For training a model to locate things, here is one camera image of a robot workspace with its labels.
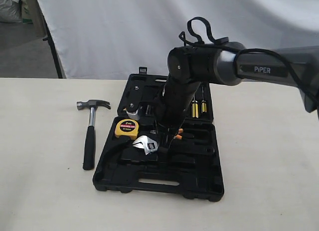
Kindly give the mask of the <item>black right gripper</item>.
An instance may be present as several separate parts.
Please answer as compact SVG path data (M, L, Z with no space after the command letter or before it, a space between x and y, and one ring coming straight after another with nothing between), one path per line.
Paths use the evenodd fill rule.
M200 84L198 80L179 80L168 76L154 99L154 118L160 153L168 153L172 141L179 134L186 112Z

